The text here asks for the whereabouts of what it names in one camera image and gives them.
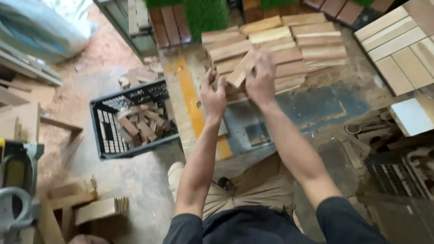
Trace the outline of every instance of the concrete floor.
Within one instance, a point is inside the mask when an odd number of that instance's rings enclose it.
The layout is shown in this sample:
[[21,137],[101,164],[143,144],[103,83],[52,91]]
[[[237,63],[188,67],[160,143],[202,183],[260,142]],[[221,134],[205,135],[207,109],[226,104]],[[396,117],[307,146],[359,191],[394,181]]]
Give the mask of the concrete floor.
[[[116,79],[124,72],[124,68],[116,66],[79,76],[75,83],[85,89],[91,99],[95,99],[119,91]],[[93,175],[102,198],[128,196],[130,199],[128,216],[95,222],[93,234],[115,243],[161,243],[168,231],[174,210],[167,171],[173,162],[185,162],[182,149],[178,144],[172,144],[132,159],[102,162],[97,154],[90,113],[82,126],[83,142],[66,168],[83,178]],[[341,143],[329,142],[319,148],[319,154],[344,196],[353,196],[357,189],[358,177]],[[305,234],[317,242],[325,242],[313,208],[300,187],[296,186],[295,189],[296,214]]]

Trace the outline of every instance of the khaki pants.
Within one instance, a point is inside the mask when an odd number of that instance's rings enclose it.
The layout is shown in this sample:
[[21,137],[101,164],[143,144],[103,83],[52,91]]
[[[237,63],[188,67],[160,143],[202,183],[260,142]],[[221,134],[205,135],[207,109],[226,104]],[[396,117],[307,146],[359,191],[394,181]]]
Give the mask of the khaki pants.
[[[168,173],[175,200],[183,170],[184,165],[177,162]],[[233,197],[215,183],[211,183],[203,219],[238,206],[262,205],[279,212],[285,208],[290,215],[295,209],[294,178],[277,153],[248,168],[231,181],[238,187]]]

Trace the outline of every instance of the sleeve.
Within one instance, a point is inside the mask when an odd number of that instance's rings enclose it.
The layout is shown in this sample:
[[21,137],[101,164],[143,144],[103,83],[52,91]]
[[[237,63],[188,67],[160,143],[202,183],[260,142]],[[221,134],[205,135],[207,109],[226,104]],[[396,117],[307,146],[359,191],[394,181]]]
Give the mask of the sleeve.
[[389,243],[342,197],[322,201],[316,217],[327,243]]
[[176,215],[163,244],[202,244],[202,220],[194,214]]

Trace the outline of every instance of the person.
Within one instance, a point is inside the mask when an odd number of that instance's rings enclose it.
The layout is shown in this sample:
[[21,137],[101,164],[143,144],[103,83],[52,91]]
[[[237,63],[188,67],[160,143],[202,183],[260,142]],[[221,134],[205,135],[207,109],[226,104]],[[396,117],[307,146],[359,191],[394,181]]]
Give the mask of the person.
[[[243,177],[260,181],[260,185],[245,187],[233,182],[241,194],[229,195],[212,183],[217,135],[227,101],[225,79],[220,77],[218,89],[213,91],[210,84],[216,74],[208,70],[201,87],[202,106],[207,111],[203,131],[186,165],[174,163],[168,172],[176,200],[163,243],[314,243],[292,217],[293,189],[288,190],[285,170],[291,172],[315,209],[328,243],[388,243],[342,196],[318,153],[282,112],[274,98],[276,68],[270,55],[261,53],[254,68],[246,70],[246,91],[265,116],[283,167],[258,163],[256,174],[248,176],[248,172]],[[274,174],[258,179],[268,174],[269,168]]]

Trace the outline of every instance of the workbench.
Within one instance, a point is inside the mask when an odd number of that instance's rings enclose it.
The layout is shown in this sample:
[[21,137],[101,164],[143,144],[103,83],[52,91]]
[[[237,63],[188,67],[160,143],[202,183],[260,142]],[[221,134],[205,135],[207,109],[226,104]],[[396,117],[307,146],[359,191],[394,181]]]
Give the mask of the workbench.
[[[335,27],[342,32],[349,57],[347,64],[308,73],[301,87],[276,96],[279,106],[302,133],[345,125],[411,97],[393,97],[352,31],[337,23]],[[200,44],[160,50],[159,55],[182,148],[188,158],[204,125],[197,101],[210,61]],[[239,174],[240,170],[275,152],[265,118],[251,101],[229,104],[224,122],[228,133],[218,138],[215,177]],[[234,165],[243,166],[231,171]]]

